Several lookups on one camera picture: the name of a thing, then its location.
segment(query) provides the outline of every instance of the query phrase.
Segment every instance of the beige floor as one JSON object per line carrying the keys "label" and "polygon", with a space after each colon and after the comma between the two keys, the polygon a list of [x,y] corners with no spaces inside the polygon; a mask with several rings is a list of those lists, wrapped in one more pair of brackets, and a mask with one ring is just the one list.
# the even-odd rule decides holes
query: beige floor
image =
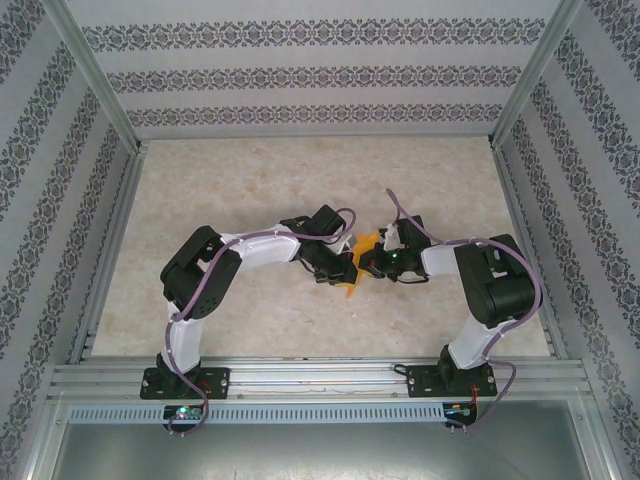
{"label": "beige floor", "polygon": [[[485,138],[283,138],[154,141],[93,349],[154,355],[166,304],[160,271],[189,235],[263,229],[322,204],[358,212],[356,232],[393,220],[391,187],[445,239],[512,233]],[[365,278],[317,285],[298,263],[236,277],[210,317],[205,355],[436,356],[468,316],[457,278],[407,286]],[[494,349],[548,355],[537,317]]]}

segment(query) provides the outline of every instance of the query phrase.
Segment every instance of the patterned wallpaper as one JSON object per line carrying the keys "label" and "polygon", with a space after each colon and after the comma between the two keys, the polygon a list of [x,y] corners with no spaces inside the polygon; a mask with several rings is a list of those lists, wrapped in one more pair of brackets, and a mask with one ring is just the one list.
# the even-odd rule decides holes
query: patterned wallpaper
{"label": "patterned wallpaper", "polygon": [[640,478],[639,26],[633,2],[586,1],[502,145],[623,478]]}
{"label": "patterned wallpaper", "polygon": [[530,3],[70,7],[136,133],[156,139],[488,134],[558,0]]}
{"label": "patterned wallpaper", "polygon": [[37,0],[0,2],[0,479],[67,360],[129,155]]}

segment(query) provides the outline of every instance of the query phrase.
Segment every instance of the purple cable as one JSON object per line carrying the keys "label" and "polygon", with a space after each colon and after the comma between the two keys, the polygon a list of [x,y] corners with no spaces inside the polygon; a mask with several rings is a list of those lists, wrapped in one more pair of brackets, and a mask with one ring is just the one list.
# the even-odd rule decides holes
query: purple cable
{"label": "purple cable", "polygon": [[[220,257],[222,257],[222,255],[224,254],[224,252],[226,252],[229,248],[231,248],[232,246],[244,241],[244,240],[249,240],[250,238],[256,238],[256,237],[271,237],[271,236],[277,236],[277,237],[290,237],[290,238],[298,238],[301,240],[333,240],[334,238],[340,238],[344,235],[346,235],[347,233],[349,233],[352,229],[353,226],[356,223],[356,212],[348,207],[343,207],[343,208],[339,208],[338,210],[336,210],[336,213],[342,213],[342,212],[348,212],[351,214],[351,223],[349,223],[349,225],[347,225],[347,227],[338,232],[338,233],[334,233],[332,235],[306,235],[304,233],[293,233],[293,232],[279,232],[277,230],[267,230],[267,231],[263,231],[263,232],[254,232],[254,233],[248,233],[246,235],[242,235],[238,238],[234,238],[233,240],[229,241],[229,243],[225,243],[222,248],[220,248],[220,250],[218,250],[216,252],[216,254],[213,256],[213,258],[211,259],[211,261],[209,262],[209,266],[207,267],[207,271],[204,273],[204,276],[202,277],[202,280],[200,280],[200,283],[198,284],[198,288],[196,288],[196,291],[193,293],[191,300],[189,300],[189,303],[187,303],[187,306],[178,314],[176,315],[175,318],[172,318],[171,320],[169,320],[169,323],[167,323],[167,328],[165,330],[164,333],[164,343],[165,346],[167,348],[167,357],[169,357],[169,363],[171,364],[171,368],[173,369],[173,371],[175,372],[176,375],[178,375],[178,377],[180,378],[180,380],[182,380],[185,384],[187,384],[189,386],[189,388],[191,388],[191,390],[193,390],[194,392],[196,392],[200,398],[202,399],[203,403],[204,403],[204,412],[202,414],[202,418],[200,419],[200,421],[190,430],[187,430],[186,432],[180,432],[180,437],[184,438],[187,435],[191,435],[192,433],[197,432],[198,430],[200,430],[203,425],[205,424],[205,422],[207,421],[207,418],[209,418],[209,399],[207,398],[207,395],[200,389],[198,388],[197,385],[195,385],[193,382],[191,382],[191,380],[189,380],[178,368],[178,365],[176,364],[176,359],[173,356],[173,351],[171,349],[171,327],[173,326],[173,324],[175,322],[179,322],[181,320],[184,320],[185,317],[188,315],[188,313],[191,311],[191,309],[193,309],[194,305],[196,304],[196,302],[198,301],[198,298],[200,298],[200,295],[202,294],[202,291],[204,290],[204,286],[207,284],[207,282],[209,281],[209,278],[211,277],[211,274],[213,273],[213,269],[216,266],[216,263],[218,263],[218,261],[220,260]],[[173,425],[173,422],[175,421],[176,417],[175,415],[173,417],[171,417],[169,419],[169,424],[167,425],[167,429],[169,430],[169,434],[170,435],[174,435],[175,431],[171,428]]]}
{"label": "purple cable", "polygon": [[498,340],[500,340],[500,338],[502,338],[502,336],[506,332],[508,332],[510,330],[513,330],[516,327],[519,327],[524,322],[526,322],[531,317],[533,317],[535,315],[536,311],[538,311],[538,307],[540,306],[540,300],[542,299],[542,287],[541,287],[540,280],[538,279],[538,275],[536,275],[536,272],[533,270],[533,268],[531,267],[529,262],[527,262],[522,255],[518,254],[512,248],[509,248],[506,245],[503,245],[503,244],[501,244],[499,242],[496,242],[495,240],[490,240],[488,238],[469,238],[469,239],[461,239],[461,240],[449,240],[449,241],[445,242],[444,240],[441,240],[438,237],[436,237],[435,235],[432,235],[431,233],[429,233],[423,226],[421,226],[418,222],[416,222],[411,217],[411,215],[409,215],[409,213],[404,208],[402,208],[402,205],[400,205],[400,202],[398,201],[398,197],[396,197],[395,193],[393,193],[393,191],[390,188],[387,188],[387,195],[389,195],[389,197],[391,198],[391,201],[395,204],[395,206],[398,209],[398,211],[402,212],[402,214],[407,218],[407,220],[409,220],[420,232],[425,234],[436,245],[465,245],[467,243],[476,243],[476,242],[477,243],[484,243],[486,245],[491,245],[493,247],[496,247],[496,248],[502,250],[503,252],[507,253],[508,255],[511,255],[513,258],[515,258],[518,261],[518,263],[520,263],[524,267],[524,269],[527,271],[527,274],[529,275],[529,278],[531,278],[531,283],[533,283],[534,299],[533,299],[533,305],[531,306],[531,310],[529,310],[527,312],[527,314],[524,317],[522,317],[520,320],[518,320],[517,322],[512,323],[511,325],[508,325],[508,326],[504,327],[501,332],[496,334],[489,341],[489,343],[487,344],[485,349],[482,351],[482,356],[491,365],[502,366],[502,367],[510,367],[511,368],[511,376],[509,377],[509,380],[507,381],[507,384],[504,386],[502,391],[498,394],[498,396],[496,397],[495,401],[487,409],[487,411],[484,413],[484,415],[482,415],[482,417],[478,418],[475,421],[475,423],[473,423],[472,425],[470,425],[468,427],[468,430],[471,430],[472,428],[475,428],[478,425],[478,423],[480,423],[481,420],[484,420],[486,417],[488,417],[494,411],[494,409],[496,408],[498,403],[500,403],[502,398],[507,394],[507,391],[509,390],[509,388],[513,384],[514,380],[516,379],[516,374],[517,374],[518,369],[513,363],[506,362],[506,361],[503,361],[503,360],[489,360],[488,355],[489,355],[489,351],[498,342]]}

